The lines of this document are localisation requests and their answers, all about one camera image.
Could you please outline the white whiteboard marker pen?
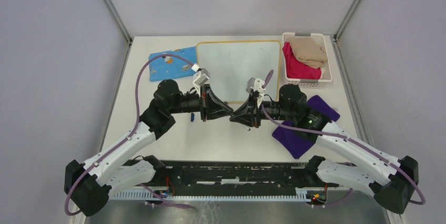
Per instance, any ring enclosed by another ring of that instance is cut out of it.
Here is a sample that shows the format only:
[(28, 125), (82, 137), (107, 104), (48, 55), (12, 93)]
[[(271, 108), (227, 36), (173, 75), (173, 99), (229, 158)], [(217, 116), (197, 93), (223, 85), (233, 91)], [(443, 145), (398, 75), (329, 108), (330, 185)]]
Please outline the white whiteboard marker pen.
[[(238, 107), (236, 110), (234, 110), (234, 113), (229, 117), (229, 121), (233, 123), (238, 123), (240, 120), (249, 120), (247, 119), (246, 112), (248, 111), (248, 101), (245, 101), (240, 107)], [(244, 129), (247, 131), (250, 131), (250, 127), (243, 126), (240, 124)]]

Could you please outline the yellow framed whiteboard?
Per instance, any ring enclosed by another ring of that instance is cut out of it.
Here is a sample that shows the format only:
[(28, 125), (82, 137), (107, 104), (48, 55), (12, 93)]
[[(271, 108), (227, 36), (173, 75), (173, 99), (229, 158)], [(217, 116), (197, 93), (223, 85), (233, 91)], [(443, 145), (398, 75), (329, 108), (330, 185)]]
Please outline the yellow framed whiteboard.
[(213, 92), (222, 101), (243, 103), (248, 97), (247, 81), (262, 80), (274, 70), (266, 94), (278, 96), (281, 65), (281, 42), (278, 40), (242, 40), (200, 42), (196, 46), (198, 64), (210, 72)]

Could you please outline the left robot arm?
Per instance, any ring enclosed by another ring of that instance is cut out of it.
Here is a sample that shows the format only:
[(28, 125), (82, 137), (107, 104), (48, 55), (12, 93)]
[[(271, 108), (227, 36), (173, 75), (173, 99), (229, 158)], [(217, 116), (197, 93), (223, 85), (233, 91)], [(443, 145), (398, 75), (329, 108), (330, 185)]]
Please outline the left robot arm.
[(141, 149), (161, 138), (174, 124), (173, 114), (200, 112), (202, 119), (213, 120), (230, 116), (234, 110), (216, 97), (205, 84), (195, 93), (182, 93), (172, 79), (163, 80), (154, 92), (149, 107), (137, 114), (135, 125), (116, 142), (83, 162), (71, 161), (65, 169), (65, 212), (69, 203), (78, 213), (90, 217), (98, 213), (109, 199), (136, 185), (149, 182), (161, 185), (165, 171), (157, 159), (143, 159), (134, 165), (125, 163)]

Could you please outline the purple cloth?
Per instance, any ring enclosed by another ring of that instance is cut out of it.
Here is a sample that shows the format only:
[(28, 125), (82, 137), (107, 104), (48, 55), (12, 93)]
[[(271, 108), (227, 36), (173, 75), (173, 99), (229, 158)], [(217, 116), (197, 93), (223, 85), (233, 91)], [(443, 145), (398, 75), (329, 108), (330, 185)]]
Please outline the purple cloth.
[[(307, 105), (327, 115), (332, 121), (338, 121), (341, 117), (340, 114), (330, 107), (319, 95), (314, 95), (309, 98)], [(299, 159), (314, 145), (314, 143), (298, 136), (296, 133), (297, 131), (294, 130), (277, 127), (272, 132), (272, 137), (281, 143), (294, 159)]]

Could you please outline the red cloth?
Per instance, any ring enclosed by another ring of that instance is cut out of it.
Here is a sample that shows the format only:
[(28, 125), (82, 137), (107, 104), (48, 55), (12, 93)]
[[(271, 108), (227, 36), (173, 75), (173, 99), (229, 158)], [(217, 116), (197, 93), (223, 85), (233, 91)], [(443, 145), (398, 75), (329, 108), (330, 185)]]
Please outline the red cloth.
[(282, 48), (285, 57), (286, 74), (293, 79), (320, 79), (322, 71), (320, 68), (312, 68), (295, 58), (289, 42), (285, 42)]

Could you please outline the blue cartoon cloth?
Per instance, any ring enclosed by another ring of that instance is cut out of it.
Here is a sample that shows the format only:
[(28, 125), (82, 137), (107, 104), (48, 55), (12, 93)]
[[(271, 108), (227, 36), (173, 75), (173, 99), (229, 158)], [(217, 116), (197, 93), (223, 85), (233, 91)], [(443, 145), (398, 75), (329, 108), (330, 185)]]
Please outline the blue cartoon cloth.
[[(152, 53), (149, 55), (148, 59), (152, 59), (155, 56), (162, 54), (174, 54), (186, 59), (187, 61), (190, 61), (193, 64), (197, 63), (195, 46)], [(188, 77), (195, 73), (188, 63), (172, 56), (155, 59), (149, 64), (149, 72), (149, 80), (151, 82)]]

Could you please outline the white plastic basket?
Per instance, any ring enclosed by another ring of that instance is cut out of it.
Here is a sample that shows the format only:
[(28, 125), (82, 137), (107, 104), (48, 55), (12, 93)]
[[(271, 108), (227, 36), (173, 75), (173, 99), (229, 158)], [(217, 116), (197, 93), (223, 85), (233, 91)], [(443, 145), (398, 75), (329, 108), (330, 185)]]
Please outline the white plastic basket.
[(326, 42), (322, 34), (283, 33), (282, 40), (287, 83), (322, 88), (332, 82)]

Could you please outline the beige cloth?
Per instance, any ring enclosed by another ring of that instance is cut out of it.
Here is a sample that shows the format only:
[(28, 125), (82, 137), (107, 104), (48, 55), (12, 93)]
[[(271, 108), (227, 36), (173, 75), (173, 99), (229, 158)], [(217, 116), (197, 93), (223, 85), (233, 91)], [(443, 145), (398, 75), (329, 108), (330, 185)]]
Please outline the beige cloth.
[(297, 61), (305, 65), (317, 69), (321, 68), (328, 61), (325, 50), (310, 37), (292, 37), (288, 39), (288, 42)]

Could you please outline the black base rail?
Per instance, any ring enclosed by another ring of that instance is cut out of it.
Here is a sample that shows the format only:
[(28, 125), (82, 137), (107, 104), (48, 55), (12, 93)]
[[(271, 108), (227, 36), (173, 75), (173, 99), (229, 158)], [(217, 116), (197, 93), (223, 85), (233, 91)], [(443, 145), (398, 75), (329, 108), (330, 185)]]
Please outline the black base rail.
[(170, 187), (174, 196), (292, 196), (297, 189), (338, 188), (302, 162), (163, 160), (145, 186)]

